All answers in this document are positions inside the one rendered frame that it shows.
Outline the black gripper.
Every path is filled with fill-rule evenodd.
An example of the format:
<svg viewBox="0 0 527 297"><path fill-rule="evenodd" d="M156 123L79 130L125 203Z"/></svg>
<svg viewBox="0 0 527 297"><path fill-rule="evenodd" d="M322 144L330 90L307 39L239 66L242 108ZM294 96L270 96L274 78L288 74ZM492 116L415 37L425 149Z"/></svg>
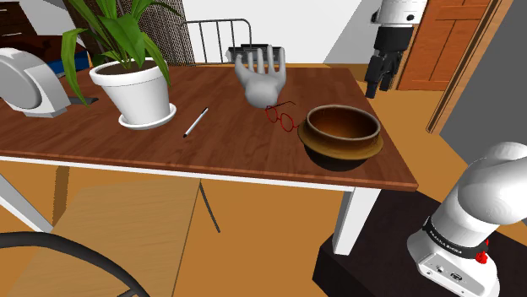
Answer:
<svg viewBox="0 0 527 297"><path fill-rule="evenodd" d="M399 65L413 34L414 27L383 27L378 28L373 48L386 53L384 57L372 56L368 63L365 81L367 90L365 96L374 99L379 89L388 91L394 76L399 71Z"/></svg>

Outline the orange wooden door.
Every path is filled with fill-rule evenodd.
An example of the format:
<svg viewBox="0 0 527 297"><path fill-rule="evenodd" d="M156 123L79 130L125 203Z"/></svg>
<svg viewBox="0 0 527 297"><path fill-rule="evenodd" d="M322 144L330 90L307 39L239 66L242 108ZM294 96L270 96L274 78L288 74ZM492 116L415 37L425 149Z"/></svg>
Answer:
<svg viewBox="0 0 527 297"><path fill-rule="evenodd" d="M428 0L398 90L441 91L426 125L439 134L514 0Z"/></svg>

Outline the brown bowl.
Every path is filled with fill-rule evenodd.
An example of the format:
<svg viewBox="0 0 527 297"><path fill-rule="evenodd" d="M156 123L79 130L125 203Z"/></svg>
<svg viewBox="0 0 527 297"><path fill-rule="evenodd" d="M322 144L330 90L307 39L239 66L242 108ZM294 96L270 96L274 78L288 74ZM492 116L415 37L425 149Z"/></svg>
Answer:
<svg viewBox="0 0 527 297"><path fill-rule="evenodd" d="M380 121L348 105L321 105L297 128L309 159L331 171L353 170L383 148Z"/></svg>

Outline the red glasses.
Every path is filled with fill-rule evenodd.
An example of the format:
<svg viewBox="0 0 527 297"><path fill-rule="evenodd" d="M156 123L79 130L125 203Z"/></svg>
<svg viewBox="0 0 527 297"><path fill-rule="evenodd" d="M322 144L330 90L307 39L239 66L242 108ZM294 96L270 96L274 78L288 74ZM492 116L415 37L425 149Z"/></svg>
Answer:
<svg viewBox="0 0 527 297"><path fill-rule="evenodd" d="M285 101L276 105L268 105L264 109L265 114L270 122L278 122L284 131L292 132L294 129L298 128L298 125L295 123L295 121L289 114L284 112L279 113L278 109L283 105L294 105L294 102Z"/></svg>

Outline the grey hand figure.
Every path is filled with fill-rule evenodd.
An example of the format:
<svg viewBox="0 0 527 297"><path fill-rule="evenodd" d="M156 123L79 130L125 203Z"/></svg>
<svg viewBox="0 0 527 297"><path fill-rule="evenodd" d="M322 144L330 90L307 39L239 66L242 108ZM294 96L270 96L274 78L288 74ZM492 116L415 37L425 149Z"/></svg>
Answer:
<svg viewBox="0 0 527 297"><path fill-rule="evenodd" d="M242 63L242 55L238 54L235 60L235 73L245 90L247 102L257 108L267 108L275 105L280 91L286 82L285 49L279 49L278 72L274 70L273 47L267 47L268 72L264 69L263 51L257 49L257 72L253 69L253 54L247 54L248 67Z"/></svg>

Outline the brown wooden table white legs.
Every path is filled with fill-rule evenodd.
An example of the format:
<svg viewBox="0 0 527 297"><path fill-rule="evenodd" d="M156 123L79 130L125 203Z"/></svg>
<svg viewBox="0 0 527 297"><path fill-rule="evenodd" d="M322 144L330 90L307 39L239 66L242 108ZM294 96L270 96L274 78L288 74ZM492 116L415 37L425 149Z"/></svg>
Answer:
<svg viewBox="0 0 527 297"><path fill-rule="evenodd" d="M172 67L170 75L177 113L151 130L122 127L117 108L87 71L79 73L79 84L95 97L90 107L74 105L58 117L37 118L0 100L0 160L341 191L333 241L339 255L352 250L380 191L418 187L390 138L353 170L325 170L308 158L295 133L245 101L232 68Z"/></svg>

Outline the dark robot stand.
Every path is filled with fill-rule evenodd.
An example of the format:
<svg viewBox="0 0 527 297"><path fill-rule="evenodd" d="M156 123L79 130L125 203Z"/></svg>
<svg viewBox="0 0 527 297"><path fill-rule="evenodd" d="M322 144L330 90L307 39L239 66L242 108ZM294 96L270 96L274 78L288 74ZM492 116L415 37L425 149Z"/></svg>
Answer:
<svg viewBox="0 0 527 297"><path fill-rule="evenodd" d="M423 277L407 239L440 202L420 192L382 190L348 256L332 240L319 248L312 280L328 297L458 297ZM527 246L500 233L489 238L497 265L499 297L527 297Z"/></svg>

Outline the white pen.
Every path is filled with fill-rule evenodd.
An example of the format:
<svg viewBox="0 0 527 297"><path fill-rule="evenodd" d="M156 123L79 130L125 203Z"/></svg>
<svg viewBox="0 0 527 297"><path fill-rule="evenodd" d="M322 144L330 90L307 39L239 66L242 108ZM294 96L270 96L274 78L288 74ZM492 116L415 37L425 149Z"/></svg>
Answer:
<svg viewBox="0 0 527 297"><path fill-rule="evenodd" d="M193 122L193 124L188 128L188 130L183 134L183 138L186 138L187 136L189 136L189 134L192 132L192 130L198 125L198 123L202 120L202 118L204 117L204 115L208 112L209 108L206 107L204 108L204 110L199 114L199 116L197 117L197 119Z"/></svg>

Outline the green plant in white pot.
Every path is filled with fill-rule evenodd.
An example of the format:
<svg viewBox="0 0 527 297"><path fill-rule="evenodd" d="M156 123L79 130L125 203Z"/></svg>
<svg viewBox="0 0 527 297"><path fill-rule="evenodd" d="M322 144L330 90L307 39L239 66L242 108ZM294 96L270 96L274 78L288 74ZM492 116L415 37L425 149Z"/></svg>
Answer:
<svg viewBox="0 0 527 297"><path fill-rule="evenodd" d="M93 36L105 49L92 58L90 77L102 87L121 112L119 122L144 130L158 127L174 117L177 108L169 102L169 69L158 46L139 28L139 20L150 6L170 6L155 0L133 0L130 11L117 15L117 0L95 0L101 14L95 14L84 0L68 0L89 24L62 34L61 58L66 79L83 104L74 62L74 49L81 33Z"/></svg>

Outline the grey rounded appliance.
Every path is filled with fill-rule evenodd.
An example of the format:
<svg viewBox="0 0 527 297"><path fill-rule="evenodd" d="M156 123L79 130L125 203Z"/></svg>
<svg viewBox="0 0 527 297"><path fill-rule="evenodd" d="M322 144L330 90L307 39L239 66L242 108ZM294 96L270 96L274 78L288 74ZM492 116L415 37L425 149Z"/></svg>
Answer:
<svg viewBox="0 0 527 297"><path fill-rule="evenodd" d="M39 57L0 48L0 98L29 117L53 118L71 105L56 74Z"/></svg>

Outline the dark wooden cabinet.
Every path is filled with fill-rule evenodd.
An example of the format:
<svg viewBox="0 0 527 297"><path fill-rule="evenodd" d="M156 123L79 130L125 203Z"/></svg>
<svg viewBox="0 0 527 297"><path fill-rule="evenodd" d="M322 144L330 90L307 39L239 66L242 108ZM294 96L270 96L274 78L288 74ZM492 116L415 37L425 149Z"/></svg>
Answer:
<svg viewBox="0 0 527 297"><path fill-rule="evenodd" d="M0 0L0 48L53 62L61 57L62 33L74 28L63 0Z"/></svg>

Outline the grey metal bed frame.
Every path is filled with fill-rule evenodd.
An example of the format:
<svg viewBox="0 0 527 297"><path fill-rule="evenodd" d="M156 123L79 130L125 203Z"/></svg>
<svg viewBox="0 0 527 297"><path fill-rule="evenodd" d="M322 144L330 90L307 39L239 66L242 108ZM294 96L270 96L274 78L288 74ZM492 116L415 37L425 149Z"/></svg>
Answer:
<svg viewBox="0 0 527 297"><path fill-rule="evenodd" d="M182 47L182 52L184 56L184 60L182 61L182 64L186 66L193 66L193 67L194 66L204 66L204 65L234 64L235 62L228 62L225 59L225 52L230 46L237 47L241 45L241 43L240 44L236 43L236 34L235 34L235 27L234 27L234 23L236 22L242 22L247 26L248 44L254 44L252 26L250 22L244 18L199 19L199 20L183 21L181 24L179 24L178 34L180 35L180 38L181 38L181 47ZM222 40L220 23L227 23L230 26L230 33L231 33L231 45L230 46L228 46L227 43ZM189 26L191 24L196 24L198 26L199 38L200 38L202 56L203 56L202 62L197 60L193 46L190 46L190 49L188 50L183 45L182 31L187 30L187 32L189 33L190 32ZM217 41L218 52L219 52L219 57L220 57L220 60L218 62L209 61L209 57L207 53L207 46L206 46L206 38L204 37L204 28L203 28L204 24L214 24L215 25L216 41Z"/></svg>

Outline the light wooden chair black frame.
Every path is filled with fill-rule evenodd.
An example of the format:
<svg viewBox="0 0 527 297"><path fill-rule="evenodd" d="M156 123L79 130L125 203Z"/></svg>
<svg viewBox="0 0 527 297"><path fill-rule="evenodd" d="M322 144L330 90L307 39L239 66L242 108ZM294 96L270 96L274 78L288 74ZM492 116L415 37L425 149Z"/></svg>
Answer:
<svg viewBox="0 0 527 297"><path fill-rule="evenodd" d="M149 297L173 297L198 178L171 177L81 190L53 229L114 261ZM0 297L117 297L128 286L101 268L41 248Z"/></svg>

